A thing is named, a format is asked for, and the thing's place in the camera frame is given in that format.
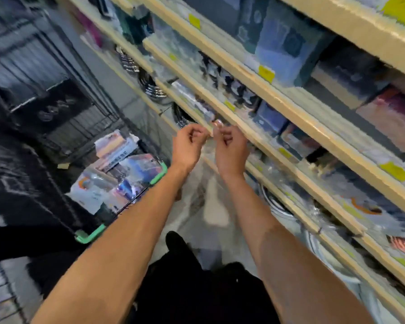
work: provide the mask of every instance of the hand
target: hand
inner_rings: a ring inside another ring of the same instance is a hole
[[[244,166],[249,155],[248,140],[237,126],[215,128],[216,165],[222,179],[244,178]]]
[[[172,166],[185,170],[189,174],[200,159],[201,148],[209,131],[200,124],[189,124],[173,136]]]

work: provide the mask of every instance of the person's left hand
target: person's left hand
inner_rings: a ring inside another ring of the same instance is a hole
[[[200,159],[201,148],[209,131],[200,124],[189,124],[173,136],[172,166],[178,166],[189,174]]]

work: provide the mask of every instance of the green cart handle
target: green cart handle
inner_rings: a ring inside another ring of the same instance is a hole
[[[164,162],[161,162],[160,165],[162,167],[162,171],[150,181],[150,185],[155,185],[167,173],[168,171],[167,165]],[[83,245],[86,245],[87,243],[96,240],[99,237],[99,235],[101,235],[102,232],[105,231],[106,228],[107,227],[105,226],[105,224],[101,224],[90,235],[88,235],[83,230],[77,230],[75,232],[75,240],[78,241],[79,243],[82,243]]]

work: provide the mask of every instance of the black pants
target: black pants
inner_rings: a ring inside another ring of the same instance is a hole
[[[149,266],[128,323],[279,323],[262,281],[242,264],[205,271],[189,248],[168,248]]]

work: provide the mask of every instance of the person's right arm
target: person's right arm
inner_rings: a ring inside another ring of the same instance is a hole
[[[247,139],[215,129],[216,165],[231,194],[258,273],[284,324],[372,324],[360,301],[271,214],[244,180]]]

